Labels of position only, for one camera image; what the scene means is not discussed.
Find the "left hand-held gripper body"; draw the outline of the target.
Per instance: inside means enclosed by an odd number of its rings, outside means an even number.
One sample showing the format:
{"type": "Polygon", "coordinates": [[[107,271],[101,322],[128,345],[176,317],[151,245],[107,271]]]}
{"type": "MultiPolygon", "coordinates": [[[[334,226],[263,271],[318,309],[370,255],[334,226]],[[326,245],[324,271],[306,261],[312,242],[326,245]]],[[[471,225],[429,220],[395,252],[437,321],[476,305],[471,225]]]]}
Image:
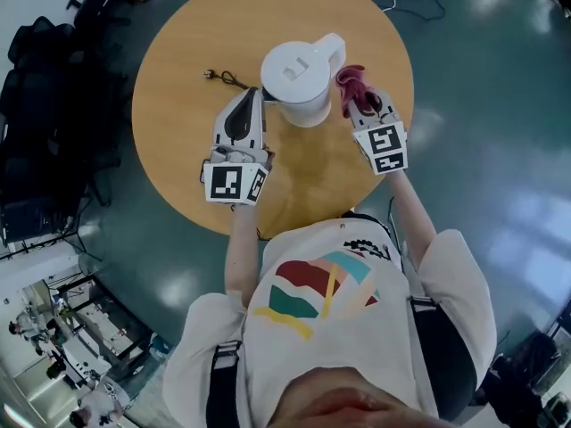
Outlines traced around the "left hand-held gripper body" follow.
{"type": "Polygon", "coordinates": [[[271,171],[274,153],[266,148],[215,144],[203,162],[207,202],[255,206],[271,171]]]}

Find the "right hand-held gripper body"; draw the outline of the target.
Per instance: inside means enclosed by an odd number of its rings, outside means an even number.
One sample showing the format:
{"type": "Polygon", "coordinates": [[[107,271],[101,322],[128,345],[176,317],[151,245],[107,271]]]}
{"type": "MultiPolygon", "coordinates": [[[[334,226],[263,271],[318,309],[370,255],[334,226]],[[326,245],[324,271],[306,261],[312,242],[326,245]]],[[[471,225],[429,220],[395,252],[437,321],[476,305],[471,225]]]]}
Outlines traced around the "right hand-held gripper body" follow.
{"type": "Polygon", "coordinates": [[[396,113],[352,118],[352,137],[375,175],[408,167],[407,131],[396,113]]]}

